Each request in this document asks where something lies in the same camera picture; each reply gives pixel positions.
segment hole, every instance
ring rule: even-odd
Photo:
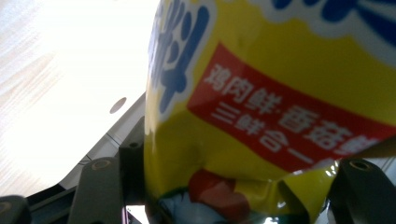
[[[129,146],[130,146],[130,147],[140,147],[140,144],[138,144],[138,143],[131,143]]]
[[[0,203],[0,214],[5,213],[12,207],[11,203],[9,202],[2,202]]]
[[[109,164],[111,164],[111,161],[97,161],[92,165],[93,170],[101,170],[106,168]]]
[[[349,165],[361,171],[369,171],[372,168],[370,164],[363,161],[350,161]]]
[[[113,107],[111,107],[111,109],[110,109],[110,114],[114,114],[114,113],[116,113],[117,111],[119,111],[119,110],[122,108],[122,106],[125,104],[125,102],[126,102],[126,97],[123,97],[123,98],[119,99],[119,100],[113,105]]]

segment crinkled plastic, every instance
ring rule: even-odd
[[[314,222],[337,160],[396,134],[395,15],[381,1],[161,1],[150,222]]]

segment red label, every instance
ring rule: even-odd
[[[355,154],[396,134],[281,84],[218,45],[188,109],[293,172]]]

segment wooden surface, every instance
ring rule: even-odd
[[[144,92],[157,4],[0,1],[0,196],[58,183]]]

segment plastic packaging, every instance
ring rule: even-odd
[[[395,10],[161,1],[145,128],[151,222],[314,222],[337,160],[396,134]]]

